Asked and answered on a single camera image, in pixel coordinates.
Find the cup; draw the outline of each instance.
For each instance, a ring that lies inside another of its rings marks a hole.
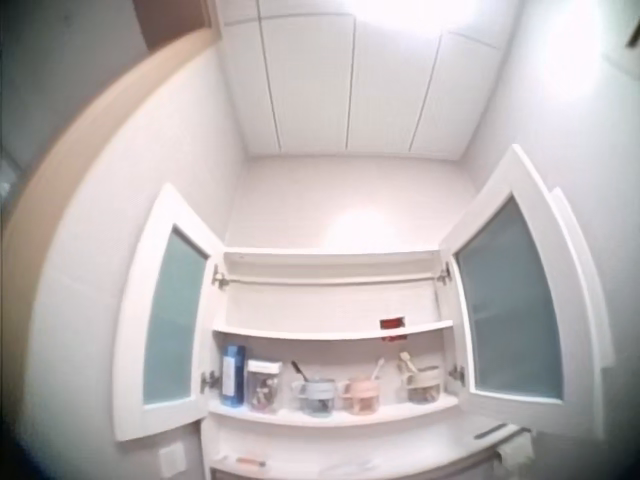
[[[405,372],[402,383],[411,403],[425,404],[438,401],[442,390],[440,367],[425,367],[417,372]]]
[[[312,378],[306,382],[294,382],[291,388],[303,413],[318,418],[329,417],[333,413],[337,391],[335,380]]]
[[[340,383],[345,409],[352,415],[372,415],[380,407],[380,385],[370,378],[352,378]]]

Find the electrical outlet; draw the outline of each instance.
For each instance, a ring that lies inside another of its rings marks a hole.
[[[162,478],[171,478],[187,469],[187,459],[184,455],[184,445],[176,442],[158,451],[160,474]]]

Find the blue bottle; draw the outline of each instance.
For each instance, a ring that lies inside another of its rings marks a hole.
[[[241,407],[244,403],[244,360],[246,349],[227,345],[222,355],[222,403],[227,407]]]

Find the door hinge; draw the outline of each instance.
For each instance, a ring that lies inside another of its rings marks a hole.
[[[451,370],[449,370],[448,375],[453,378],[456,382],[460,382],[460,385],[466,387],[466,375],[464,371],[464,367],[454,365]]]
[[[224,272],[218,268],[218,264],[216,263],[215,267],[213,267],[213,278],[211,279],[211,284],[218,284],[218,289],[224,290],[224,287],[229,285],[229,279],[225,276]]]
[[[440,270],[440,273],[436,277],[436,281],[446,285],[451,281],[451,269],[449,268],[449,262],[444,264],[444,268]]]
[[[218,382],[220,382],[220,377],[213,370],[209,372],[209,375],[202,372],[200,374],[200,394],[203,394],[207,388],[213,390],[217,387]]]

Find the white label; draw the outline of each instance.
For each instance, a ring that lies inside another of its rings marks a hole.
[[[222,358],[222,394],[226,397],[236,394],[236,362],[233,357]]]

